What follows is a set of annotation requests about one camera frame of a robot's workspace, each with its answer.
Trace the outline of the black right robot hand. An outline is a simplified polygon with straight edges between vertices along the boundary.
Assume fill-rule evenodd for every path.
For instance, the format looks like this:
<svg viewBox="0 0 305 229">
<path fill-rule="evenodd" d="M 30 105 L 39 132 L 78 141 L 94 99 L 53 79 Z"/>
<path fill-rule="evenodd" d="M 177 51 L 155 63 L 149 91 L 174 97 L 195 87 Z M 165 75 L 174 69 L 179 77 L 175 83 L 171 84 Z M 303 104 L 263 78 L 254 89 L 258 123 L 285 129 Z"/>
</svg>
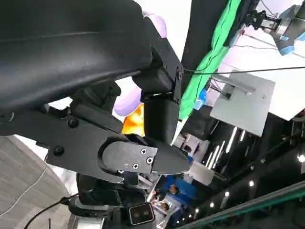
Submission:
<svg viewBox="0 0 305 229">
<path fill-rule="evenodd" d="M 77 174 L 79 200 L 84 205 L 129 207 L 146 202 L 145 193 L 138 188 L 128 187 Z"/>
</svg>

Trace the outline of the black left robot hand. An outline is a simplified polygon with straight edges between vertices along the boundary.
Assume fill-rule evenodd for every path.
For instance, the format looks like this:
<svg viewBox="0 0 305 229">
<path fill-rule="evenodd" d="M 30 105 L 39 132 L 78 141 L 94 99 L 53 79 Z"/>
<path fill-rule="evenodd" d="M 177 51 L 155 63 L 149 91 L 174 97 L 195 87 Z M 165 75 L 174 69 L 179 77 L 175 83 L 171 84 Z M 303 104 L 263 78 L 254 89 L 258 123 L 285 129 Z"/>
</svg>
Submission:
<svg viewBox="0 0 305 229">
<path fill-rule="evenodd" d="M 132 77 L 144 103 L 143 137 L 112 115 L 116 80 Z M 122 183 L 132 173 L 180 174 L 171 146 L 183 66 L 133 0 L 0 3 L 0 133 L 48 148 L 47 162 Z"/>
</svg>

